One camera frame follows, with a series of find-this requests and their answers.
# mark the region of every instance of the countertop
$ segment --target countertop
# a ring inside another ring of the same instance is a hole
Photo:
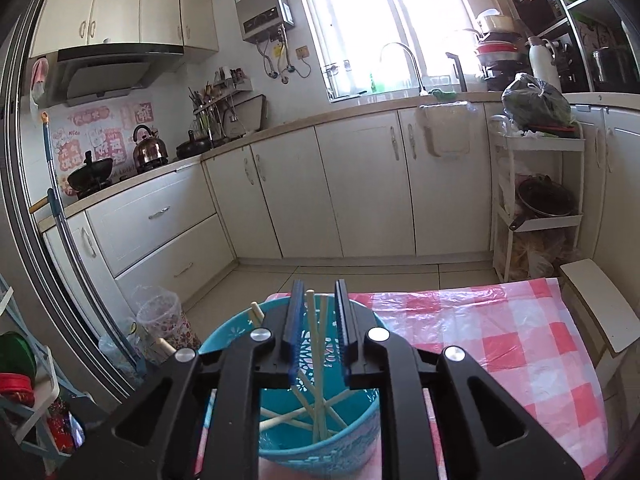
[[[564,96],[571,104],[590,104],[605,107],[609,106],[612,108],[629,108],[631,110],[640,111],[640,95],[635,94],[594,92],[584,94],[565,94]],[[456,100],[469,101],[471,103],[499,103],[502,101],[502,94],[500,92],[467,92],[459,94]],[[288,132],[300,130],[302,128],[308,128],[309,126],[317,126],[318,124],[329,123],[332,121],[339,121],[367,114],[375,114],[379,112],[388,112],[391,110],[401,110],[403,108],[413,108],[421,105],[433,104],[438,104],[438,101],[435,97],[432,96],[408,97],[371,104],[363,104],[349,108],[342,108],[334,112],[326,112],[324,114],[318,114],[308,118],[299,119],[297,121],[292,121],[290,123],[274,126],[273,128],[268,128],[267,130],[241,137],[241,139],[233,140],[232,142],[225,144],[224,146],[220,146],[219,148],[215,148],[214,150],[210,150],[203,155],[192,156],[191,158],[186,158],[185,160],[179,160],[161,168],[156,168],[155,170],[149,171],[148,173],[143,173],[122,182],[118,182],[117,184],[114,184],[107,189],[103,189],[98,193],[94,193],[87,198],[83,198],[82,200],[79,200],[78,202],[65,207],[65,215],[67,218],[70,218],[71,216],[84,211],[92,205],[95,205],[102,200],[105,200],[134,186],[137,186],[138,184],[142,184],[143,182],[147,182],[158,176],[171,173],[172,171],[179,171],[188,166],[200,164],[204,160],[221,155],[222,153],[230,152],[231,150],[235,150],[236,148],[241,148],[242,146],[253,144],[254,142],[257,142],[259,140],[270,139],[271,137],[276,137]],[[38,229],[43,233],[44,231],[51,229],[54,225],[55,221],[53,217],[50,216],[38,222]]]

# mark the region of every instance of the white cabinet door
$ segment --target white cabinet door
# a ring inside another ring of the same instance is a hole
[[[322,124],[316,134],[344,256],[415,254],[398,114]]]
[[[98,202],[87,216],[117,276],[215,212],[204,170],[197,164]]]
[[[207,171],[239,258],[282,257],[249,146],[210,158]]]
[[[107,307],[113,319],[119,321],[127,317],[132,317],[133,312],[109,272],[109,268],[100,253],[98,243],[95,241],[94,234],[91,231],[84,212],[69,218],[68,223],[82,262],[94,283],[98,295],[100,295],[102,302]],[[81,315],[83,315],[89,325],[94,328],[98,336],[105,334],[106,331],[102,323],[89,306],[89,302],[72,270],[71,263],[69,263],[69,259],[66,257],[58,229],[53,227],[46,231],[44,233],[44,239],[51,254],[51,259],[60,273],[69,295],[79,307]]]
[[[602,108],[590,105],[572,106],[572,113],[582,125],[584,135],[584,200],[578,248],[584,258],[593,258],[602,220],[606,173],[606,140]],[[562,183],[580,193],[580,153],[562,156]]]
[[[607,129],[607,183],[602,225],[593,257],[632,308],[638,307],[640,282],[640,113],[610,110]]]
[[[31,57],[87,44],[94,0],[46,0],[38,19]]]
[[[184,46],[218,51],[211,0],[180,0]]]
[[[234,260],[218,215],[207,218],[160,247],[116,278],[131,301],[139,285],[159,285],[175,292],[184,304]]]
[[[251,146],[284,258],[341,258],[334,209],[311,128]]]
[[[182,45],[180,0],[140,0],[140,41]]]
[[[491,163],[484,107],[481,105],[476,111],[466,106],[458,108],[457,127],[468,127],[468,153],[441,157],[427,150],[415,109],[399,111],[418,256],[489,250]]]
[[[139,42],[140,0],[94,0],[89,44]]]

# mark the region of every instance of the tiled floor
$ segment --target tiled floor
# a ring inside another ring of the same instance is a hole
[[[332,292],[345,278],[350,292],[413,292],[491,285],[498,277],[491,262],[391,267],[239,266],[188,312],[196,334],[205,340],[217,327],[275,292],[291,289],[294,280],[305,288]]]

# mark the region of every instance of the water heater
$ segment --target water heater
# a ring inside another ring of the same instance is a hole
[[[293,27],[287,0],[235,0],[242,39],[249,43],[266,41],[280,25]]]

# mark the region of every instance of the blue basket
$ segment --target blue basket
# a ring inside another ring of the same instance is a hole
[[[342,377],[342,365],[338,354],[338,333],[335,323],[333,295],[316,294],[316,311],[319,311],[320,296],[327,297],[327,327],[324,359],[324,398],[330,399],[346,389]],[[269,309],[287,304],[289,298],[267,301],[260,308]],[[234,316],[219,327],[200,348],[200,353],[220,350],[229,345],[239,335],[252,330],[248,311]],[[303,319],[302,348],[300,349],[300,369],[313,380],[311,345],[306,312]],[[312,404],[314,398],[306,390],[300,379],[297,386]],[[260,405],[277,413],[288,413],[300,407],[299,400],[290,390],[262,390]],[[356,471],[364,466],[375,450],[380,433],[380,402],[377,390],[360,390],[333,405],[334,410],[348,425],[340,430],[337,423],[327,416],[328,430],[338,431],[327,440],[312,443],[308,430],[281,424],[260,433],[260,456],[278,464],[304,470],[313,475],[341,475]],[[312,424],[309,416],[298,416],[297,420]]]

